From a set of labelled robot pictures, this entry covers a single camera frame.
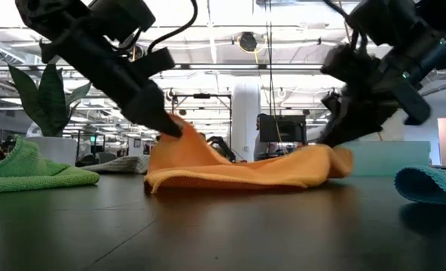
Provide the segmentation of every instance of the gray cloth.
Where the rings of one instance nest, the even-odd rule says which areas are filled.
[[[116,160],[92,166],[83,166],[81,169],[86,169],[92,172],[128,172],[145,174],[148,171],[149,155],[141,155],[135,157],[119,157]]]
[[[268,143],[260,142],[260,133],[256,136],[255,149],[253,151],[253,160],[256,161],[259,154],[266,154],[268,152]]]

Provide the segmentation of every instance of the yellow cord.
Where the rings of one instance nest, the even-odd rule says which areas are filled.
[[[240,49],[241,49],[243,52],[246,52],[246,53],[253,53],[253,54],[255,54],[255,62],[256,62],[256,64],[258,64],[258,52],[259,52],[259,51],[248,52],[248,51],[245,51],[242,47],[240,47]],[[265,99],[267,100],[267,104],[269,105],[270,102],[268,101],[267,92],[263,90],[263,93],[265,94]],[[278,123],[277,123],[277,121],[276,121],[276,117],[275,117],[275,115],[276,115],[276,109],[275,109],[274,107],[273,107],[273,118],[274,118],[274,120],[275,120],[275,125],[276,125],[276,134],[278,135],[279,143],[282,144],[282,136],[280,135],[280,129],[278,128]],[[286,148],[283,148],[283,153],[286,155]]]

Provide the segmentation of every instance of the white pillar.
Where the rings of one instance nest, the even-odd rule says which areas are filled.
[[[231,147],[242,158],[253,161],[253,149],[258,134],[256,117],[260,114],[260,79],[254,77],[238,78],[232,94]]]

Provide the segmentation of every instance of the fabric fold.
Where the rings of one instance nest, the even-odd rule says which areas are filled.
[[[156,193],[162,187],[214,189],[272,189],[276,187],[316,187],[327,178],[343,178],[351,173],[349,150],[311,145],[270,160],[231,163],[200,137],[189,123],[172,116],[183,136],[162,135],[153,147],[145,181]]]
[[[409,166],[397,172],[395,184],[406,199],[446,205],[446,169]]]
[[[16,145],[0,161],[0,192],[95,184],[99,175],[43,158],[33,142],[17,137]]]

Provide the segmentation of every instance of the monitor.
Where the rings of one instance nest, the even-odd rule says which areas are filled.
[[[280,141],[301,142],[305,145],[307,143],[306,117],[304,115],[260,116],[260,142]]]

